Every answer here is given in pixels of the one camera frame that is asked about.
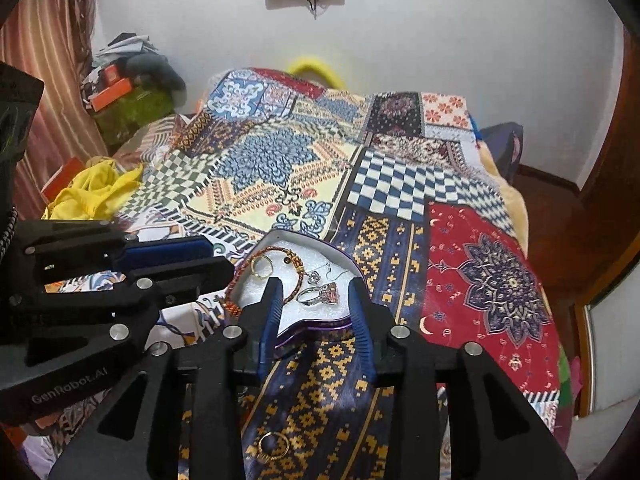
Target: folded clothes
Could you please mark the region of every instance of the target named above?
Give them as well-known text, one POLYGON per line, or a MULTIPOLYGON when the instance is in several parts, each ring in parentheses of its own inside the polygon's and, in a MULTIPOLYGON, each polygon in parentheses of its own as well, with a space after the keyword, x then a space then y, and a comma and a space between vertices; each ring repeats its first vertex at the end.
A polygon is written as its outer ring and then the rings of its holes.
POLYGON ((107 159, 76 175, 42 215, 43 220, 108 220, 140 185, 142 164, 118 174, 107 159))

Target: blue and white checkered pattern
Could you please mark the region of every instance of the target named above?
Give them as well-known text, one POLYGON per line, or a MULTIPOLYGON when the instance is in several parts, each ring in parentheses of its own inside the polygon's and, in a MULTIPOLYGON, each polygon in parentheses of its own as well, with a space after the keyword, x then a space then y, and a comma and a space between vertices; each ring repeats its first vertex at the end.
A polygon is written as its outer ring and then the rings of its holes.
POLYGON ((371 211, 413 222, 424 219, 425 200, 467 205, 482 218, 515 236, 502 198, 484 183, 433 166, 410 166, 367 149, 348 202, 371 211))

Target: baseboard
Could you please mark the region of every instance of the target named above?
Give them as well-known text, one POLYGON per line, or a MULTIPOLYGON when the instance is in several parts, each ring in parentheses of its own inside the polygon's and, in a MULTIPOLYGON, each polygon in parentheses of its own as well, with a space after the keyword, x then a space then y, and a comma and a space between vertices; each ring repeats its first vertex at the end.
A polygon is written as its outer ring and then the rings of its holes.
POLYGON ((532 168, 531 166, 525 166, 524 164, 519 165, 518 174, 542 180, 543 182, 552 184, 553 186, 564 187, 571 191, 575 196, 578 196, 580 193, 580 188, 578 188, 578 185, 575 182, 571 182, 561 176, 552 175, 546 171, 538 170, 537 168, 532 168))

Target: bed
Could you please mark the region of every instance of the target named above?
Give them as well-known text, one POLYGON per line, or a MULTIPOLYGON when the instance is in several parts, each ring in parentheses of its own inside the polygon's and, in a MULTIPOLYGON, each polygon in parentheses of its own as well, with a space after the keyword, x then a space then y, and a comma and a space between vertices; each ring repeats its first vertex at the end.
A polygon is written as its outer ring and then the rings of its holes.
MULTIPOLYGON (((526 259, 526 208, 498 174, 464 98, 358 96, 255 68, 217 76, 211 87, 195 117, 158 121, 116 154, 124 168, 145 163, 144 184, 116 220, 141 240, 205 235, 234 264, 273 228, 324 240, 356 262, 373 301, 398 323, 438 344, 481 343, 553 431, 571 391, 526 259)), ((121 278, 102 272, 56 287, 109 288, 121 278)), ((162 311, 148 344, 196 344, 227 322, 216 295, 202 296, 162 311)), ((49 437, 55 455, 104 395, 61 414, 49 437)), ((302 344, 261 389, 239 393, 247 478, 382 476, 392 403, 392 388, 364 380, 352 339, 302 344), (291 450, 264 464, 257 441, 268 431, 285 434, 291 450)), ((447 478, 444 388, 439 405, 447 478)), ((188 406, 183 419, 182 480, 188 406)))

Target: orange curtain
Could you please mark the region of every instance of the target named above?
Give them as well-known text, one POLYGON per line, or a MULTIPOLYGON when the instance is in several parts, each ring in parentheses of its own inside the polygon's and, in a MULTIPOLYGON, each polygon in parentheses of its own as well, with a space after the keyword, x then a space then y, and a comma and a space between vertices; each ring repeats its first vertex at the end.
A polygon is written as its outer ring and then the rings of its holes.
POLYGON ((40 189, 76 156, 107 155, 79 85, 90 70, 94 0, 20 0, 0 28, 0 59, 44 81, 44 94, 18 163, 14 203, 22 218, 40 218, 40 189))

